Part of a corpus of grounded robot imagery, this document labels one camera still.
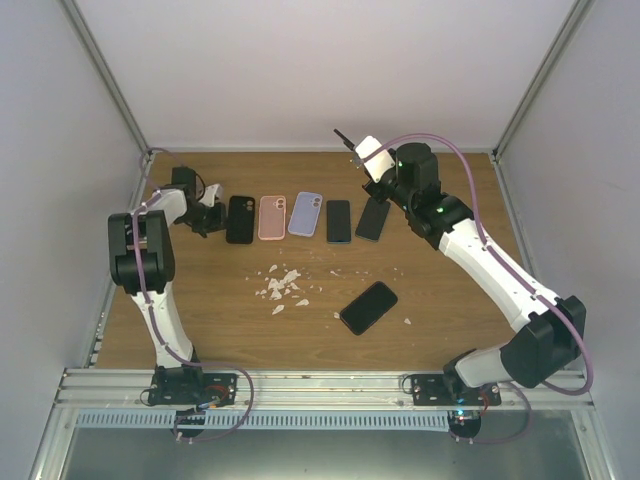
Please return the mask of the pink phone case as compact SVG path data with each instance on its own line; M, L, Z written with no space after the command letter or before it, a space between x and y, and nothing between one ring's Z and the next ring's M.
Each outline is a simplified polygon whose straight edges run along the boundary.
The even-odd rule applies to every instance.
M259 203L258 238L278 241L286 232L286 198L283 195L263 196Z

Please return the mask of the lavender phone case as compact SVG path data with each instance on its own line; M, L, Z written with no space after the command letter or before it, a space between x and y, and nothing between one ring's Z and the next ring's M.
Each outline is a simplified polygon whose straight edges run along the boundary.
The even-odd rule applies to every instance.
M323 197L313 192L299 192L289 220L288 233L301 237L312 237L316 231Z

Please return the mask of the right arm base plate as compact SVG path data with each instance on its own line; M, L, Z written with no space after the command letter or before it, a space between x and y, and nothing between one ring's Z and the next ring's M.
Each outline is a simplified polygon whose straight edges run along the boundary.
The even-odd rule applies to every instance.
M444 409L449 432L459 441L473 442L488 409L502 404L497 384L475 388L459 386L443 373L405 375L400 380L400 389L412 397L414 406Z

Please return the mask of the black phone case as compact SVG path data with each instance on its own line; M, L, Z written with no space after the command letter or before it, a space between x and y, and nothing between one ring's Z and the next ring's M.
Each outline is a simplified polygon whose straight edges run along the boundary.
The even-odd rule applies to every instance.
M225 239L229 244L248 245L253 242L255 199L249 196L231 196L228 204Z

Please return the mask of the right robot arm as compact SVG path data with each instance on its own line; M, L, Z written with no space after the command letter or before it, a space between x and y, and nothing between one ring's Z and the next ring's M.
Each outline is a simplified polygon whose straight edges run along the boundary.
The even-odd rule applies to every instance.
M443 393L464 405L487 384L514 381L548 386L574 360L589 358L583 340L586 308L575 296L559 297L527 273L489 236L476 203L466 205L442 190L431 134L410 134L380 143L372 136L354 146L376 201L389 200L411 230L456 263L499 308L513 338L471 350L443 368Z

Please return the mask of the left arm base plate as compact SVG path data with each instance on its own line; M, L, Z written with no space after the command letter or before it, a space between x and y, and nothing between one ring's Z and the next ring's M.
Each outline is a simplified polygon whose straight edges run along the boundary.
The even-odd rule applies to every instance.
M205 373L199 367L156 367L151 384L139 395L146 407L177 407L171 430L179 440L203 440L206 412L235 403L238 375Z

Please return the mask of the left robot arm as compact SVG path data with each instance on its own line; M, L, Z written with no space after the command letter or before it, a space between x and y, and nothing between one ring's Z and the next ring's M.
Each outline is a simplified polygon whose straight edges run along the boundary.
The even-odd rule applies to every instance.
M171 182L127 213L108 218L110 274L141 312L155 349L155 374L171 378L185 404L203 398L206 380L174 299L176 261L170 228L185 225L203 238L225 228L223 187L207 185L189 167L175 167Z

